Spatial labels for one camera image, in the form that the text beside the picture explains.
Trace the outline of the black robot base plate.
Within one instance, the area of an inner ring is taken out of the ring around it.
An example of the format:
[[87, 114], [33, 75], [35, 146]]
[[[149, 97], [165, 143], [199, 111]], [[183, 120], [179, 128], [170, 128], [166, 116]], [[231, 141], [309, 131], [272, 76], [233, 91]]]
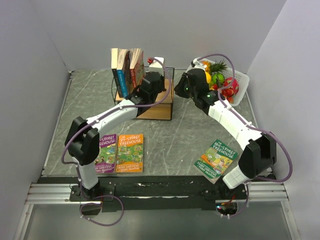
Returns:
[[99, 177], [94, 190], [81, 193], [72, 186], [71, 202], [102, 204], [102, 212], [120, 210], [216, 210], [218, 201], [245, 200], [244, 184], [229, 189], [222, 180], [215, 184], [204, 176], [110, 176]]

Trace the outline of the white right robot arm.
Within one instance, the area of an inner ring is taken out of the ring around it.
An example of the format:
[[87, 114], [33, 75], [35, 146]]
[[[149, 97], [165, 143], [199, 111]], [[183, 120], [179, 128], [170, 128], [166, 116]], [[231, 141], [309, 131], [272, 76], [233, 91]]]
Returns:
[[236, 187], [254, 179], [277, 162], [276, 141], [251, 129], [253, 125], [238, 115], [221, 93], [210, 90], [203, 69], [193, 68], [183, 73], [174, 91], [182, 98], [192, 99], [195, 106], [220, 123], [242, 149], [237, 165], [222, 178], [224, 184], [218, 187], [223, 199], [230, 199], [236, 194]]

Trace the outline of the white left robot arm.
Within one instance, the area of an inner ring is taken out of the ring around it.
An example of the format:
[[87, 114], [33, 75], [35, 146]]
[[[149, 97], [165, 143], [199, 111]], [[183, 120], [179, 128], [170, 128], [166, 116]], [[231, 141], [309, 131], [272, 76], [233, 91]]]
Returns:
[[88, 201], [95, 200], [102, 192], [94, 161], [100, 153], [100, 139], [116, 126], [135, 119], [156, 102], [159, 93], [166, 90], [165, 73], [148, 71], [141, 84], [119, 104], [94, 117], [77, 117], [72, 121], [65, 147], [63, 164], [74, 164], [78, 175], [81, 195]]

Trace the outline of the red 13-storey treehouse book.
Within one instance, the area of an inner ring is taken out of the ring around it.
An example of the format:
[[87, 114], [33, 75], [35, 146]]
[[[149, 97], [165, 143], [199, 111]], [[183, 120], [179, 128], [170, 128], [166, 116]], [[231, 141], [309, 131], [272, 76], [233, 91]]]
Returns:
[[141, 84], [145, 76], [144, 50], [142, 48], [130, 49], [129, 71], [130, 82], [128, 93], [130, 94], [134, 88]]

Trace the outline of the orange 39-storey treehouse book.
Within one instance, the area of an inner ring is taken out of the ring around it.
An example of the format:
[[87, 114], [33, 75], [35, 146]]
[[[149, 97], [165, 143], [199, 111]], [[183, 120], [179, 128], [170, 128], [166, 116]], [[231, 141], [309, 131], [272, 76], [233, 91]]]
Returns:
[[142, 173], [144, 170], [144, 135], [121, 134], [117, 140], [115, 172]]

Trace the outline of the blue comic cover book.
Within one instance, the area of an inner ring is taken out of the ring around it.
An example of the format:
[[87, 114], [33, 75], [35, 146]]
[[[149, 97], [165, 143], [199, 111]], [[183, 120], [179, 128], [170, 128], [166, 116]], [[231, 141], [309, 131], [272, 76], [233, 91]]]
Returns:
[[118, 49], [117, 56], [117, 74], [121, 86], [122, 97], [129, 95], [131, 77], [130, 77], [131, 51], [129, 49]]

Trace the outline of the dark grey cover book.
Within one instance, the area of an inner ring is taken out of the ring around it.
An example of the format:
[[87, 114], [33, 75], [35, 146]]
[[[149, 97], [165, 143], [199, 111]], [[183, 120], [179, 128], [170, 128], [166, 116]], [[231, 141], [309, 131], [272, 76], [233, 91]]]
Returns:
[[123, 92], [122, 92], [122, 87], [121, 87], [121, 83], [120, 83], [120, 79], [119, 79], [118, 71], [117, 71], [119, 49], [118, 48], [111, 48], [110, 52], [111, 52], [111, 70], [113, 73], [113, 78], [115, 81], [118, 95], [120, 98], [122, 98]]

